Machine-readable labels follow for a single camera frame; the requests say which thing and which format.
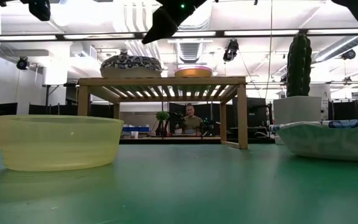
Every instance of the wall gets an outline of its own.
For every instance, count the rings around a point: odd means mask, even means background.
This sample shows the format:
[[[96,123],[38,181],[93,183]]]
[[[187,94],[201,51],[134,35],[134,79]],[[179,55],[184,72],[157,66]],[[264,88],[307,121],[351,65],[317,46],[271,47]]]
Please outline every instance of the wall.
[[[28,114],[29,104],[45,104],[43,75],[19,71],[16,64],[0,57],[0,103],[18,102],[17,114]]]

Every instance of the person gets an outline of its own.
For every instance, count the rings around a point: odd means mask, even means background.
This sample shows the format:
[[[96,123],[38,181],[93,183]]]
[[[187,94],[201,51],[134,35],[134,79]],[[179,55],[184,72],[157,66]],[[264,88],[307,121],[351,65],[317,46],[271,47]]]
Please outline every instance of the person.
[[[203,120],[197,116],[194,115],[195,110],[194,106],[191,103],[188,103],[186,105],[186,115],[185,116],[185,132],[186,130],[199,130],[200,124],[203,122]]]

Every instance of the cactus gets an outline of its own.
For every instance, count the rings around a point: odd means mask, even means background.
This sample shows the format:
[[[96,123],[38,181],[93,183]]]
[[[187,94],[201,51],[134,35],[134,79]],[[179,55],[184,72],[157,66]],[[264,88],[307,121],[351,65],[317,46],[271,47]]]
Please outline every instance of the cactus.
[[[288,53],[287,97],[308,96],[311,72],[310,39],[304,34],[293,38]]]

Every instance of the wooden shelf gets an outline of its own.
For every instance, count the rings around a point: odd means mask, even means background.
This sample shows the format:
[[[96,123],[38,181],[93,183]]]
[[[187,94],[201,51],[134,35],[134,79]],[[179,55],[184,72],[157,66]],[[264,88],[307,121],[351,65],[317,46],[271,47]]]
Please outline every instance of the wooden shelf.
[[[92,95],[111,103],[229,101],[236,95],[236,87],[246,84],[246,80],[244,77],[81,78],[79,84],[88,86]]]
[[[221,141],[226,142],[226,103],[238,96],[239,149],[248,148],[247,97],[245,77],[199,78],[81,78],[78,115],[87,116],[90,95],[114,103],[114,117],[119,119],[121,102],[221,102]]]

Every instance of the translucent bowl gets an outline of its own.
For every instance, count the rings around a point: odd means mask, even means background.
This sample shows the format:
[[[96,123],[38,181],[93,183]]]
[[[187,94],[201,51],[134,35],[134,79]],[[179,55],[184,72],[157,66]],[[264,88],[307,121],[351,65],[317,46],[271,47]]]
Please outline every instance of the translucent bowl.
[[[103,166],[116,157],[124,122],[87,116],[0,116],[0,149],[11,170]]]

